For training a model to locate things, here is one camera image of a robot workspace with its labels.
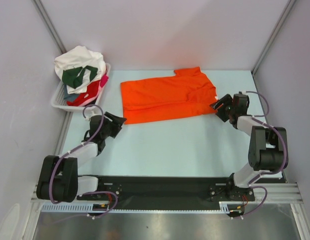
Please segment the orange t shirt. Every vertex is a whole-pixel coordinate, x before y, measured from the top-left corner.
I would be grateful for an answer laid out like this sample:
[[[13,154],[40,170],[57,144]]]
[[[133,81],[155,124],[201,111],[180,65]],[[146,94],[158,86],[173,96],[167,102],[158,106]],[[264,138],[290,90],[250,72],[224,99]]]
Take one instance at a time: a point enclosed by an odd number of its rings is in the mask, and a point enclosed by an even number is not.
[[[126,124],[143,124],[213,114],[216,87],[200,67],[174,70],[173,76],[120,84]]]

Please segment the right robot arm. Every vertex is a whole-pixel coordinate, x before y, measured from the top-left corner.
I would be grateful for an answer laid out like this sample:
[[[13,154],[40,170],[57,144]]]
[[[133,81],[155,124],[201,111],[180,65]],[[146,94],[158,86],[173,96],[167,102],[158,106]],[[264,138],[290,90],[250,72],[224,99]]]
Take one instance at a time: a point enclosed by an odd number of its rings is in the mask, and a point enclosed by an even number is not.
[[[243,188],[250,188],[263,176],[281,173],[289,162],[287,130],[248,114],[249,106],[249,96],[241,91],[233,96],[226,94],[210,105],[223,122],[228,121],[250,137],[248,163],[230,176],[232,184],[225,188],[226,196],[232,201],[243,196]]]

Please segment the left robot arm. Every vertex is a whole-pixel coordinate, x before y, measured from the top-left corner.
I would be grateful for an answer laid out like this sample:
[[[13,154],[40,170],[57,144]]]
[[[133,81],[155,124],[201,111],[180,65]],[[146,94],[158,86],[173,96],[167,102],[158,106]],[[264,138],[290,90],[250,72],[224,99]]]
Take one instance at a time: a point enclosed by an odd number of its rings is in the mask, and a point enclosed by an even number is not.
[[[37,198],[53,204],[71,203],[77,196],[88,193],[95,200],[102,199],[106,188],[98,183],[97,177],[79,176],[78,168],[100,155],[106,139],[114,139],[126,121],[125,117],[109,112],[91,116],[89,129],[78,146],[62,155],[44,158],[36,187]]]

